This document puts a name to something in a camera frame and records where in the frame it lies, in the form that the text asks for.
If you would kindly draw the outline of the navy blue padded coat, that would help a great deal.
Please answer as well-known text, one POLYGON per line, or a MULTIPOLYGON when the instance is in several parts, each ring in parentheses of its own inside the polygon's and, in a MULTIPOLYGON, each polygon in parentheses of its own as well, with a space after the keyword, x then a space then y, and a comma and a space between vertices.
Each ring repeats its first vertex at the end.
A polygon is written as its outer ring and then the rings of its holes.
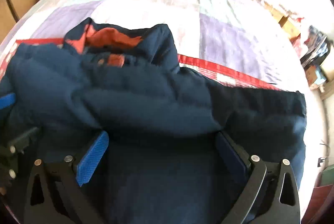
POLYGON ((1 78, 1 145, 38 127, 1 203, 24 223, 34 162, 109 145, 81 187, 104 223, 222 223, 242 192, 217 150, 225 132, 249 155, 288 159, 300 186, 306 101, 299 92, 226 87, 182 67, 169 27, 126 29, 87 18, 62 47, 19 44, 1 78))

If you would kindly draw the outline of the pile of clothes and bags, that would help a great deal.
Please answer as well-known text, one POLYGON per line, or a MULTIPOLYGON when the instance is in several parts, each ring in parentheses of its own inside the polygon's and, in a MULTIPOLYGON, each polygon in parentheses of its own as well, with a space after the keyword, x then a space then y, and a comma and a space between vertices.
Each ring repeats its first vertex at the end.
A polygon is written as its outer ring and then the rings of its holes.
POLYGON ((304 68, 309 89, 315 90, 333 79, 323 67, 325 60, 333 53, 333 40, 311 25, 304 44, 308 51, 300 62, 304 68))

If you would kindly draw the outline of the dark red wooden door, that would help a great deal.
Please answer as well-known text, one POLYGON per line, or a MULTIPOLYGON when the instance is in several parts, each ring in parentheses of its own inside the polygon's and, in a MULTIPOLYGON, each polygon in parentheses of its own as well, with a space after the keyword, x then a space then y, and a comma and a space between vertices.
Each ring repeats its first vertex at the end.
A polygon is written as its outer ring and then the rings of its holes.
POLYGON ((301 223, 334 224, 333 184, 316 187, 301 223))

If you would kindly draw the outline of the red checkered quilt mat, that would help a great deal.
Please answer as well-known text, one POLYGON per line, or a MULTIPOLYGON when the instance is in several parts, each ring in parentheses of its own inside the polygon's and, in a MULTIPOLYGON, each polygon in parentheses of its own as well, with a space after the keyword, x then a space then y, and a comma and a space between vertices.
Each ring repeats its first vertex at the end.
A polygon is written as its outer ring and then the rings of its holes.
MULTIPOLYGON (((7 65, 11 57, 15 54, 19 44, 27 43, 30 45, 44 45, 46 43, 54 43, 57 47, 62 47, 62 39, 28 39, 16 40, 10 45, 10 48, 1 54, 1 76, 5 75, 7 65)), ((242 87, 242 88, 260 88, 276 90, 272 84, 259 80, 242 72, 233 70, 223 65, 209 62, 199 58, 188 57, 185 55, 178 55, 178 62, 181 66, 191 68, 201 73, 202 75, 217 81, 218 83, 227 87, 242 87)))

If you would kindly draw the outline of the wooden nightstand drawers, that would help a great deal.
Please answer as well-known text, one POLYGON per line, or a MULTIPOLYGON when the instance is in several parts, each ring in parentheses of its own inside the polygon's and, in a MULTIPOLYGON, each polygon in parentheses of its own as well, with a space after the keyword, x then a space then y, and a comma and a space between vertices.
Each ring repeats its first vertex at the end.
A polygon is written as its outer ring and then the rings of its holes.
POLYGON ((300 37, 300 29, 297 27, 296 24, 293 23, 290 17, 284 15, 280 10, 277 10, 272 5, 268 4, 264 1, 264 7, 266 10, 270 12, 272 17, 275 19, 276 22, 280 25, 283 31, 286 33, 288 39, 292 43, 296 38, 300 37))

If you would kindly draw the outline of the purple patchwork bed sheet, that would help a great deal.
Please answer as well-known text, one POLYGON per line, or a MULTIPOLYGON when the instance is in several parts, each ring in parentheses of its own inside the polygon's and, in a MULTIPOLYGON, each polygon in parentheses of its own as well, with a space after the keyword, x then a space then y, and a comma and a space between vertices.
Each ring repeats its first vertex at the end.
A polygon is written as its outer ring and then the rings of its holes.
POLYGON ((319 157, 320 110, 286 33, 252 0, 39 0, 1 43, 1 72, 24 39, 62 38, 86 18, 128 29, 167 24, 177 51, 192 64, 214 63, 286 91, 307 104, 306 159, 299 191, 301 213, 311 200, 319 157))

